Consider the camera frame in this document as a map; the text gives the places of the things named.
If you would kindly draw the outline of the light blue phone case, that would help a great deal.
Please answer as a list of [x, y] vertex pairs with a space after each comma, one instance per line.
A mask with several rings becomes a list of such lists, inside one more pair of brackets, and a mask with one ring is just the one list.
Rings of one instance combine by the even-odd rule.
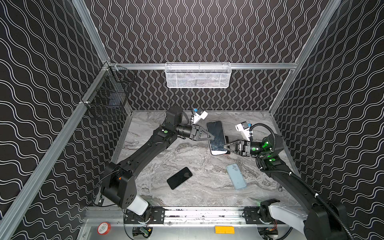
[[226, 166], [226, 170], [236, 190], [245, 189], [247, 187], [247, 183], [245, 182], [244, 177], [237, 164], [231, 164]]

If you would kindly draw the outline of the black phone screen up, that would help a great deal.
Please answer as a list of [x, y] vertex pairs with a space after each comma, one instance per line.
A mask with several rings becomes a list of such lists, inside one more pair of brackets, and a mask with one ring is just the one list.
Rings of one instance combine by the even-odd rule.
[[185, 181], [193, 176], [192, 172], [188, 167], [184, 167], [176, 174], [167, 179], [167, 183], [171, 190], [175, 190], [178, 186], [183, 184]]

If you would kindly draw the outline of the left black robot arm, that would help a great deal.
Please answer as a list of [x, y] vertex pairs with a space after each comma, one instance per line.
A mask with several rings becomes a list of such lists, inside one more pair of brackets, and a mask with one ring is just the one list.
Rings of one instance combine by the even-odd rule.
[[163, 123], [157, 127], [148, 141], [125, 160], [110, 163], [105, 169], [101, 182], [101, 194], [122, 210], [129, 210], [141, 218], [142, 223], [150, 219], [151, 207], [138, 193], [136, 178], [141, 171], [160, 153], [165, 151], [177, 138], [192, 141], [214, 140], [212, 133], [196, 124], [183, 124], [186, 113], [174, 105], [166, 111]]

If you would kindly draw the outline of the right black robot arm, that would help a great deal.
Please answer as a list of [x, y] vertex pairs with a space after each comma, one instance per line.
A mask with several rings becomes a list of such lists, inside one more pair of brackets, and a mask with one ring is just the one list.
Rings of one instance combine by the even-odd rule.
[[300, 204], [288, 207], [277, 199], [260, 203], [258, 220], [264, 224], [283, 222], [302, 233], [308, 240], [351, 240], [346, 208], [323, 198], [307, 182], [296, 175], [279, 157], [284, 150], [283, 138], [267, 125], [236, 125], [242, 140], [224, 145], [229, 152], [255, 159], [257, 167], [268, 177], [279, 183]]

